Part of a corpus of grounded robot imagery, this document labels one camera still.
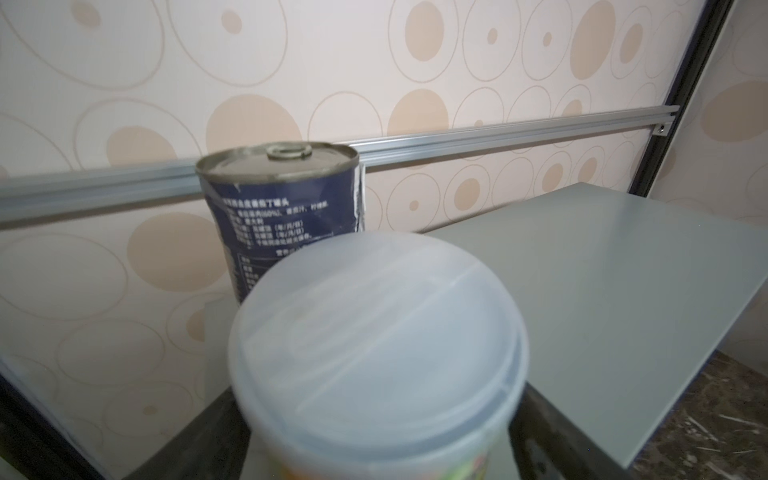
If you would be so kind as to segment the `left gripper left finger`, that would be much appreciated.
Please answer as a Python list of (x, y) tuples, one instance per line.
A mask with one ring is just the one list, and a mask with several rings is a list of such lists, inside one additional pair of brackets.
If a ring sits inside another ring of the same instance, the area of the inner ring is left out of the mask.
[(227, 388), (130, 479), (238, 479), (251, 430)]

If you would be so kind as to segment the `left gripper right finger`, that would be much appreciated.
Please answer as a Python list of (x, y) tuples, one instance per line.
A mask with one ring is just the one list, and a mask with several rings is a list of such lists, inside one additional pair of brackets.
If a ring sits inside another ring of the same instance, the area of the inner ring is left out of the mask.
[(522, 479), (631, 477), (530, 384), (509, 424), (509, 441)]

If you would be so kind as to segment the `green orange plastic-lid can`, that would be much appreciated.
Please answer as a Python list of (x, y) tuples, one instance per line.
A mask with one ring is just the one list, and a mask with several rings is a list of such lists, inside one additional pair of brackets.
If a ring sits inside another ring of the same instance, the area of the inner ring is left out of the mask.
[(481, 479), (515, 415), (521, 312), (469, 252), (344, 234), (256, 283), (234, 318), (238, 407), (281, 479)]

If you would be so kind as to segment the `dark blue tin can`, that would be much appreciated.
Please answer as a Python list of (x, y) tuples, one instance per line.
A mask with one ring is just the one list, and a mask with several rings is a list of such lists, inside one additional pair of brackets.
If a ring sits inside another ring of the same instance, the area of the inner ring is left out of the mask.
[(195, 170), (239, 301), (286, 256), (363, 228), (364, 170), (351, 146), (237, 147), (201, 158)]

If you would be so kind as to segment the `grey metal cabinet box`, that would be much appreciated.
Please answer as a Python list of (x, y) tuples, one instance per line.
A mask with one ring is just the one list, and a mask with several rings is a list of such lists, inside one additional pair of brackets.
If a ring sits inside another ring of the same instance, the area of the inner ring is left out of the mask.
[[(424, 236), (496, 274), (526, 327), (525, 386), (624, 468), (767, 277), (764, 229), (584, 183)], [(232, 389), (240, 305), (205, 321), (207, 406)]]

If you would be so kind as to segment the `left black corner post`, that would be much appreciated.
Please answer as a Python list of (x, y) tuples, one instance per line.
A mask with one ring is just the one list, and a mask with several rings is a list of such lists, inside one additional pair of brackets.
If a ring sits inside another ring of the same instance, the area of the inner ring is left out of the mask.
[(4, 376), (1, 376), (1, 459), (24, 479), (104, 479)]

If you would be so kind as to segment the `black corner post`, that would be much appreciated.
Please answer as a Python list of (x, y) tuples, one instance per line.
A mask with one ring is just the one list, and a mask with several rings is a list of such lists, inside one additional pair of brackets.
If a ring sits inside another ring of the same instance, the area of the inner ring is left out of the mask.
[(629, 194), (639, 197), (650, 194), (735, 4), (734, 0), (705, 2), (665, 100), (666, 106), (678, 107), (675, 119), (665, 128), (665, 135), (651, 136), (630, 183)]
[(24, 479), (104, 479), (4, 376), (1, 376), (1, 459)]

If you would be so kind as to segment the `back horizontal aluminium rail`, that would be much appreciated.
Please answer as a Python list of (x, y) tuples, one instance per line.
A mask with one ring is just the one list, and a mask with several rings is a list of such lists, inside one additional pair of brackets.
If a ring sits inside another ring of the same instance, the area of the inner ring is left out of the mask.
[[(665, 135), (678, 111), (676, 105), (662, 105), (355, 140), (350, 145), (359, 152), (367, 168), (395, 168), (645, 128), (652, 129), (656, 135)], [(201, 193), (195, 164), (194, 159), (184, 159), (4, 179), (1, 227), (26, 228), (152, 204), (187, 201)]]

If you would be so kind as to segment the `right black corner post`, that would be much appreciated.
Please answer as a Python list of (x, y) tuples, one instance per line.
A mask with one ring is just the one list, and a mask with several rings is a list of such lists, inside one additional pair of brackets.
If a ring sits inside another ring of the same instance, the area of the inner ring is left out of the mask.
[(705, 2), (665, 100), (666, 106), (678, 107), (675, 119), (665, 128), (665, 135), (651, 136), (630, 183), (629, 194), (639, 197), (650, 194), (735, 4), (734, 0)]

